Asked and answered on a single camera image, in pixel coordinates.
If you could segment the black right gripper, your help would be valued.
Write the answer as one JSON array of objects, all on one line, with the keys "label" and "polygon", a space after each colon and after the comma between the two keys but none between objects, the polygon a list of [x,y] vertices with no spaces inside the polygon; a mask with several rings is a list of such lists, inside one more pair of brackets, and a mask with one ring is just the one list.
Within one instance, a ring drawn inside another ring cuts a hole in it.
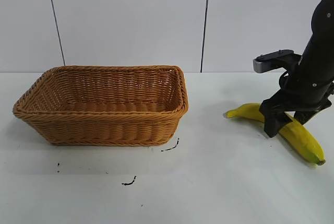
[{"label": "black right gripper", "polygon": [[260,105],[264,115],[264,130],[272,138],[291,119],[286,111],[295,111],[294,118],[302,125],[317,114],[329,95],[333,94],[333,77],[326,82],[301,81],[290,84],[290,77],[280,77],[280,89]]}]

